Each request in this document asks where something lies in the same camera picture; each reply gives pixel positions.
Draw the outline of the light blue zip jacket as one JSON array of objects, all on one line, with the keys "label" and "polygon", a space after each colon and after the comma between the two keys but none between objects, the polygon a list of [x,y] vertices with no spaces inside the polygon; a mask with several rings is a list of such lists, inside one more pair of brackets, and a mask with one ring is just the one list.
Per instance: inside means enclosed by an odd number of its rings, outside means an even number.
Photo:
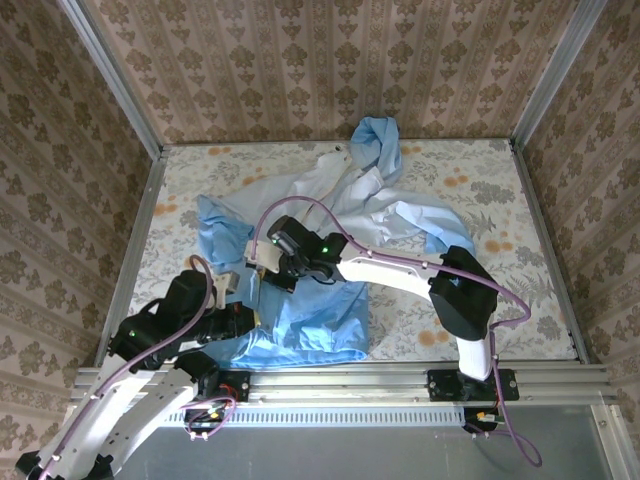
[{"label": "light blue zip jacket", "polygon": [[391,118],[360,121],[348,149],[321,156],[304,173],[265,178],[222,198],[197,199],[198,244],[215,271],[235,271],[232,301],[259,313],[262,325],[236,340],[208,346],[225,366],[255,369],[336,364],[368,354],[366,284],[322,285],[306,277],[287,293],[245,265],[245,247],[265,239],[280,217],[291,216],[326,236],[335,216],[365,244],[389,246],[424,234],[427,253],[451,246],[475,250],[472,236],[447,204],[425,194],[399,190],[402,174],[399,130]]}]

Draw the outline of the floral table cloth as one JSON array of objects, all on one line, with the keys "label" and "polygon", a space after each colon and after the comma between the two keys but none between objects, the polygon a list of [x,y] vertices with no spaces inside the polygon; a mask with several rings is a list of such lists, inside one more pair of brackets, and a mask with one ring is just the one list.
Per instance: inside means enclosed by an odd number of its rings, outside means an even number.
[{"label": "floral table cloth", "polygon": [[[506,140],[401,140],[399,190],[450,206],[472,236],[472,255],[504,287],[491,320],[496,351],[508,360],[576,357],[545,256]],[[163,297],[172,281],[202,258],[197,199],[222,198],[265,178],[300,174],[349,146],[337,142],[183,146],[169,152],[146,238],[130,311]],[[427,253],[424,234],[392,249]],[[368,354],[358,361],[457,360],[455,338],[430,302],[409,292],[364,283],[368,291]]]}]

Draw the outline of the grey metal panel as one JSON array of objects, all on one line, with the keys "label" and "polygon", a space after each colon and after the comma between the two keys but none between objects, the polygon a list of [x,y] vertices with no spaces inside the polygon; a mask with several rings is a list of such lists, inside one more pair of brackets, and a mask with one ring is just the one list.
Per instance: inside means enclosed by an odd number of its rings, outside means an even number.
[{"label": "grey metal panel", "polygon": [[191,441],[158,428],[112,480],[640,480],[612,406],[509,409],[461,427],[229,428]]}]

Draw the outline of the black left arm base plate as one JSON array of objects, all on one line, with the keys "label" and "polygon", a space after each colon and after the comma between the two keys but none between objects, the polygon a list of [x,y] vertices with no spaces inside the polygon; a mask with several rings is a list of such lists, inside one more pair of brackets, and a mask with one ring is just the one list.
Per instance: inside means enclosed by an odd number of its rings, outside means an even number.
[{"label": "black left arm base plate", "polygon": [[243,370],[222,370],[205,376],[198,382],[195,400],[231,396],[236,401],[249,398],[251,373]]}]

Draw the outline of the aluminium table side rail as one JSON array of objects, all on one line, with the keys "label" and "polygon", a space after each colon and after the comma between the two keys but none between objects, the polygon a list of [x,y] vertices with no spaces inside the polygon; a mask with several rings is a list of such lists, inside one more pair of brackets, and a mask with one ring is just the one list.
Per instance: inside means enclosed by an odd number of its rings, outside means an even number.
[{"label": "aluminium table side rail", "polygon": [[549,229],[547,227],[540,202],[537,198],[531,176],[528,172],[524,155],[513,140],[509,141],[509,146],[513,154],[514,164],[520,178],[523,193],[527,200],[532,221],[540,241],[541,250],[547,262],[548,272],[556,292],[559,308],[564,316],[569,336],[576,352],[576,358],[582,364],[590,364],[592,359],[583,338],[581,327],[575,316],[570,295],[564,282],[560,264],[551,241]]},{"label": "aluminium table side rail", "polygon": [[123,258],[123,264],[106,316],[100,343],[96,351],[94,360],[95,367],[102,365],[107,355],[107,347],[111,336],[117,331],[120,322],[127,316],[144,253],[146,238],[151,226],[158,195],[163,184],[170,150],[171,148],[169,146],[163,147],[159,157],[151,164],[126,253]]}]

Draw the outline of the aluminium frame cross rail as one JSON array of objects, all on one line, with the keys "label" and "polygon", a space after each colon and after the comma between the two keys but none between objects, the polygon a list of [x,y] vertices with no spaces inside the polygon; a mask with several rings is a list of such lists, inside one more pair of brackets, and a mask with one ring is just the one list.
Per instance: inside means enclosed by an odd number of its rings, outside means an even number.
[{"label": "aluminium frame cross rail", "polygon": [[[427,372],[453,362],[373,362],[253,373],[249,405],[410,405],[431,400]],[[520,401],[529,406],[613,404],[616,389],[602,365],[570,361],[506,361]]]}]

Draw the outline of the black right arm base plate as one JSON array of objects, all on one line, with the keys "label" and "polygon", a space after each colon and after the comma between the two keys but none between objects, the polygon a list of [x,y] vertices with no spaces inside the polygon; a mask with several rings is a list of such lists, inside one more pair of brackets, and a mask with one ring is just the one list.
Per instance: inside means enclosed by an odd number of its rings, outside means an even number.
[{"label": "black right arm base plate", "polygon": [[[506,401],[520,398],[515,371],[500,369],[502,395]],[[497,385],[493,373],[484,380],[475,380],[456,369],[428,370],[426,387],[432,401],[496,401]]]}]

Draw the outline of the aluminium frame corner post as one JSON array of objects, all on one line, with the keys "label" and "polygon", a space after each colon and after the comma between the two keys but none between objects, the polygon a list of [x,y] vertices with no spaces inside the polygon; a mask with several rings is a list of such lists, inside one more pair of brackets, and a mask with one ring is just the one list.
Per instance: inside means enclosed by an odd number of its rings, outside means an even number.
[{"label": "aluminium frame corner post", "polygon": [[144,115],[142,106],[135,98],[124,71],[120,68],[115,55],[112,53],[105,35],[92,18],[89,8],[83,0],[57,0],[57,3],[79,35],[90,58],[103,76],[136,136],[150,158],[153,161],[157,161],[161,157],[163,144]]},{"label": "aluminium frame corner post", "polygon": [[575,63],[607,2],[608,0],[579,0],[510,137],[515,148],[523,150],[530,140]]}]

